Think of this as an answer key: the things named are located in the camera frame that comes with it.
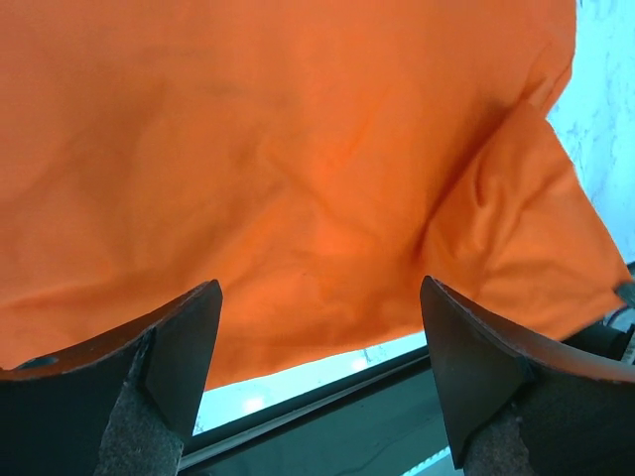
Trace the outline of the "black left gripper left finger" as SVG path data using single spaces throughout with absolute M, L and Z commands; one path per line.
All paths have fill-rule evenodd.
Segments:
M 203 283 L 130 322 L 2 371 L 2 474 L 177 474 L 221 305 L 219 283 Z

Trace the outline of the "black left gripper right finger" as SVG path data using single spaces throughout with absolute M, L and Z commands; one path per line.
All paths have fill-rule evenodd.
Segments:
M 466 475 L 630 475 L 634 335 L 565 342 L 433 279 L 420 300 L 448 446 Z

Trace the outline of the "orange t shirt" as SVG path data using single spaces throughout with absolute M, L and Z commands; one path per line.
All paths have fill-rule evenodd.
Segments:
M 1 365 L 218 280 L 210 387 L 629 278 L 547 120 L 572 1 L 5 1 Z

